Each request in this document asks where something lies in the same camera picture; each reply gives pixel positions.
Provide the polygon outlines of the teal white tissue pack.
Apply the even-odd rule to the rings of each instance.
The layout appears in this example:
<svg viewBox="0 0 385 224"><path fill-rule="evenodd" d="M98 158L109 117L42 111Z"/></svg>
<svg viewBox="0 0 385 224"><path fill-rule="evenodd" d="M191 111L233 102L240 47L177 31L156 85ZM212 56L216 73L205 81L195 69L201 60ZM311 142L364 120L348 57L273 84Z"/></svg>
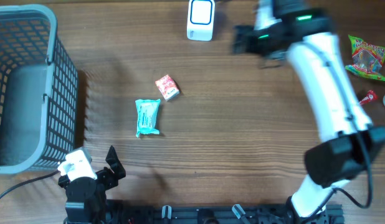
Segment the teal white tissue pack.
<svg viewBox="0 0 385 224"><path fill-rule="evenodd" d="M158 117L159 106L161 100L136 100L137 123L136 123L136 137L141 134L159 134L160 131L156 129L156 120Z"/></svg>

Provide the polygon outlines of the small red white box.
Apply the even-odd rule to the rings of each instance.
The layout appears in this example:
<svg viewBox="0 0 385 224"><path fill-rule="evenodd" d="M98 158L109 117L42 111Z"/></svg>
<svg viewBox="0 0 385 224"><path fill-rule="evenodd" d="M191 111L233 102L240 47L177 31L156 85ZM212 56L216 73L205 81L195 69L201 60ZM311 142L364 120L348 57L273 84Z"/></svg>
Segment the small red white box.
<svg viewBox="0 0 385 224"><path fill-rule="evenodd" d="M155 85L166 101L176 97L180 93L176 82L169 75L165 75L159 80L156 80Z"/></svg>

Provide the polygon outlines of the Haribo gummy bag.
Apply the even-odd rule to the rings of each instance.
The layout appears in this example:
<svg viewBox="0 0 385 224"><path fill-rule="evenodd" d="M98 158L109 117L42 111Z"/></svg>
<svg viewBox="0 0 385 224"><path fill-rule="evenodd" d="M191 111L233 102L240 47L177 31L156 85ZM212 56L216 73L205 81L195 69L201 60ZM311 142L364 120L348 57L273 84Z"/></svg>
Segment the Haribo gummy bag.
<svg viewBox="0 0 385 224"><path fill-rule="evenodd" d="M359 37L349 35L353 63L345 69L357 77L385 82L380 74L385 62L385 47L369 44Z"/></svg>

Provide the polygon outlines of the red stick sachet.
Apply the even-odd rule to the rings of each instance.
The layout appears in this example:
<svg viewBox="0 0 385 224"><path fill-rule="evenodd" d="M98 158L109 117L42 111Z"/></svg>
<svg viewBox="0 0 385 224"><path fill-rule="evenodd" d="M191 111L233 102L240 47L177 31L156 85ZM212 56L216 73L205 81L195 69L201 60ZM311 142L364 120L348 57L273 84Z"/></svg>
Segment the red stick sachet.
<svg viewBox="0 0 385 224"><path fill-rule="evenodd" d="M357 93L357 97L358 97L358 100L359 100L359 104L361 106L363 106L365 104L368 104L368 103L378 99L377 94L373 90L368 90L368 91L362 90L362 91L359 91Z"/></svg>

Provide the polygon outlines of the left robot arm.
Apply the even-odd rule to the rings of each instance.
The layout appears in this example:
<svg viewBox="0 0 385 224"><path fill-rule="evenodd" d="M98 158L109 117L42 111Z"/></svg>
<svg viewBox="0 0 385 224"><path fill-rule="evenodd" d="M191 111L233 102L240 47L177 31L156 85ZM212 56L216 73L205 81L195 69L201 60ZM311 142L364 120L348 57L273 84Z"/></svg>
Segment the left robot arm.
<svg viewBox="0 0 385 224"><path fill-rule="evenodd" d="M110 146L105 158L108 167L93 171L92 158L84 147L71 151L57 168L58 185L65 189L65 223L120 223L121 205L107 200L106 191L118 186L126 176L116 150Z"/></svg>

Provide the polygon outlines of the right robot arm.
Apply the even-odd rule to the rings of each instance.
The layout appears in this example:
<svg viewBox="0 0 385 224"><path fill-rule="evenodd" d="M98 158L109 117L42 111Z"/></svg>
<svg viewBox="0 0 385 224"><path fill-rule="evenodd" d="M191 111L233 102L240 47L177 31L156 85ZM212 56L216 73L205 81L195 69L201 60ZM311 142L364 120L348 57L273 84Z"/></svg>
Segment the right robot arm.
<svg viewBox="0 0 385 224"><path fill-rule="evenodd" d="M320 136L304 155L307 175L287 200L286 223L310 223L326 204L371 164L385 146L385 127L375 126L360 105L340 54L332 20L305 1L260 1L252 26L236 26L235 54L286 60L297 73Z"/></svg>

